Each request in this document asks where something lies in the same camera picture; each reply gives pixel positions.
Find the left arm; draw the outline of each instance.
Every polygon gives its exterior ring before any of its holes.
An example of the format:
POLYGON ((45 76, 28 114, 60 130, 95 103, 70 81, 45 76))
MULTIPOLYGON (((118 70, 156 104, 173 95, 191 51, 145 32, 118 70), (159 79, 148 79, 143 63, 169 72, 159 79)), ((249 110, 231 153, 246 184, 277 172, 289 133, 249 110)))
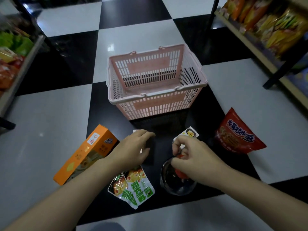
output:
POLYGON ((71 231, 98 193, 115 176, 143 163, 149 149, 140 149, 152 132, 138 130, 127 136, 104 159, 98 160, 19 217, 4 231, 71 231))

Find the red object in hand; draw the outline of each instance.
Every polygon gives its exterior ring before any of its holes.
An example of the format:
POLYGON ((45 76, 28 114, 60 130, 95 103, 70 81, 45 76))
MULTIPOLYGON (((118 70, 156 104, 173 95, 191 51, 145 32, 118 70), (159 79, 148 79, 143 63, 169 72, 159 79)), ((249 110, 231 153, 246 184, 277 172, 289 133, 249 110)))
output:
MULTIPOLYGON (((176 157, 177 157, 177 158, 182 158, 183 156, 184 156, 184 155, 177 155, 176 157)), ((188 177, 185 173, 179 171, 178 169, 175 169, 175 173, 177 174, 177 176, 178 176, 180 179, 189 179, 189 177, 188 177)))

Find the snack packet with green text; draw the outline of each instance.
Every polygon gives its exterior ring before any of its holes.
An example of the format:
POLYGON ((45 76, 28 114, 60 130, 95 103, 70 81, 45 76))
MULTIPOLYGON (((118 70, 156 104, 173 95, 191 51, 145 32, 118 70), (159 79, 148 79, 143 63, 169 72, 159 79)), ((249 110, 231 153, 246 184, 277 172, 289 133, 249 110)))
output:
POLYGON ((131 188, 138 205, 144 203, 155 193, 155 190, 145 175, 141 165, 127 171, 124 175, 128 187, 129 189, 131 188))
POLYGON ((127 202, 133 209, 138 208, 136 197, 125 179, 124 174, 120 173, 111 182, 108 187, 108 192, 127 202))

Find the right arm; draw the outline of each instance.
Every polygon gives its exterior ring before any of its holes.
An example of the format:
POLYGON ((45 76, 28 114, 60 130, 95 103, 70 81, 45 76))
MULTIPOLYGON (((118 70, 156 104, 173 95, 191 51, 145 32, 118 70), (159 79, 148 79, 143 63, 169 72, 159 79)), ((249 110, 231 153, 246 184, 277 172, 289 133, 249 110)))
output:
POLYGON ((191 179, 217 188, 234 198, 275 231, 301 231, 308 227, 308 204, 226 165, 204 142, 179 136, 174 155, 186 145, 188 159, 172 159, 172 166, 191 179))

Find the person's left hand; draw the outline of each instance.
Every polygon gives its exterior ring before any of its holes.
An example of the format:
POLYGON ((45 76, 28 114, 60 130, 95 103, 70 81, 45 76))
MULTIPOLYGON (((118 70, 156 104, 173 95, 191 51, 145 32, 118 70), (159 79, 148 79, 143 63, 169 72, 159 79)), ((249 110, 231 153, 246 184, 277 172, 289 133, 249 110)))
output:
POLYGON ((145 146, 145 142, 154 136, 153 132, 137 130, 123 139, 106 159, 117 167, 118 172, 130 170, 142 164, 147 158, 150 149, 143 148, 142 153, 140 153, 140 150, 145 146))

